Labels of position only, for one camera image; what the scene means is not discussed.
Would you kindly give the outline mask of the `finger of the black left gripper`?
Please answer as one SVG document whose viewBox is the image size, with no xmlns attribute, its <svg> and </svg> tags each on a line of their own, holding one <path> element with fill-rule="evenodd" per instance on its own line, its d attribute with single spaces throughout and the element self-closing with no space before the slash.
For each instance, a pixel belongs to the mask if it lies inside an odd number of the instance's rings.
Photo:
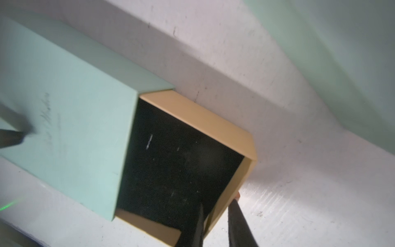
<svg viewBox="0 0 395 247">
<path fill-rule="evenodd" d="M 0 130 L 0 148 L 7 148 L 19 145 L 23 142 L 25 134 L 20 131 Z"/>
</svg>

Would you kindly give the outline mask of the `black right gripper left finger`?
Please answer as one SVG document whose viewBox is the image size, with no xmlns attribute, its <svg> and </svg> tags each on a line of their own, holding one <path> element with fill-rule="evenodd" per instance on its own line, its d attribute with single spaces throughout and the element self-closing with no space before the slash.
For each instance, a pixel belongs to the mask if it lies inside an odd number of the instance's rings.
<svg viewBox="0 0 395 247">
<path fill-rule="evenodd" d="M 204 209 L 201 202 L 193 209 L 192 215 L 181 232 L 176 247 L 202 247 L 204 233 Z"/>
</svg>

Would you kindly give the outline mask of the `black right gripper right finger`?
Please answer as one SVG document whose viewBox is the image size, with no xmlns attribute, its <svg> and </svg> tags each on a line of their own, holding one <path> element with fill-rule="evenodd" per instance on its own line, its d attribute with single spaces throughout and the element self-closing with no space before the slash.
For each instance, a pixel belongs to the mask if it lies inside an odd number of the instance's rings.
<svg viewBox="0 0 395 247">
<path fill-rule="evenodd" d="M 228 207 L 228 239 L 230 247 L 258 247 L 236 199 Z"/>
</svg>

